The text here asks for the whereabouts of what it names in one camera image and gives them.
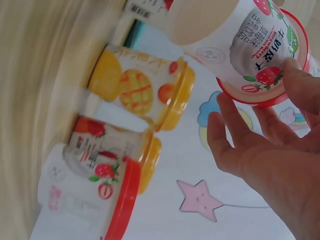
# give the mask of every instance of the logo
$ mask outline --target logo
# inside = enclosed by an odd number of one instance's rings
[[[49,209],[57,211],[59,209],[59,202],[62,196],[62,190],[52,185],[49,193]]]
[[[202,47],[196,51],[200,61],[212,65],[222,64],[226,60],[225,53],[216,47]]]
[[[48,174],[51,180],[59,182],[65,179],[67,173],[64,166],[54,163],[50,165],[48,169]]]

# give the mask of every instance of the star sticker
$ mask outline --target star sticker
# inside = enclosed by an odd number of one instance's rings
[[[194,186],[179,180],[176,182],[185,196],[179,209],[181,212],[199,213],[210,221],[217,221],[214,210],[224,204],[210,195],[205,180]]]

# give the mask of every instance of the barcode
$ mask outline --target barcode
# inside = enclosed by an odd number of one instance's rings
[[[140,7],[134,3],[131,4],[131,11],[136,13],[136,14],[139,14],[140,16],[148,19],[151,15],[151,12],[144,9],[143,7]]]

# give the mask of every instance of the cup rim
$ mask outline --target cup rim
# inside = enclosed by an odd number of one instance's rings
[[[121,240],[131,218],[140,185],[141,166],[139,162],[125,157],[127,164],[121,190],[111,222],[105,237],[100,240]]]
[[[304,65],[303,65],[303,70],[305,72],[309,71],[310,68],[310,64],[308,64],[308,59],[310,58],[310,47],[309,47],[309,39],[308,39],[308,35],[306,32],[306,29],[304,28],[304,26],[302,25],[302,23],[299,21],[298,18],[296,18],[292,13],[288,12],[287,10],[280,8],[281,11],[285,14],[288,15],[289,17],[291,17],[301,28],[301,31],[303,33],[303,36],[305,38],[305,43],[306,43],[306,56],[305,56],[305,61],[304,61]],[[244,100],[240,100],[237,99],[236,97],[232,96],[225,88],[224,88],[224,84],[223,82],[216,77],[216,81],[219,85],[219,87],[222,89],[222,91],[227,94],[230,98],[236,100],[239,103],[242,104],[247,104],[247,105],[251,105],[251,106],[259,106],[259,107],[272,107],[275,106],[277,104],[280,104],[282,102],[284,102],[285,100],[288,99],[288,96],[286,94],[286,92],[284,91],[283,93],[281,93],[280,95],[273,97],[271,99],[265,100],[265,101],[259,101],[259,102],[248,102],[248,101],[244,101]]]

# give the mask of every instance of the blue cloud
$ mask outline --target blue cloud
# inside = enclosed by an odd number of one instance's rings
[[[200,127],[208,127],[208,117],[212,112],[220,113],[220,108],[217,102],[217,96],[221,93],[221,91],[215,91],[209,98],[209,101],[206,101],[201,104],[199,110],[200,114],[198,116],[198,124]]]

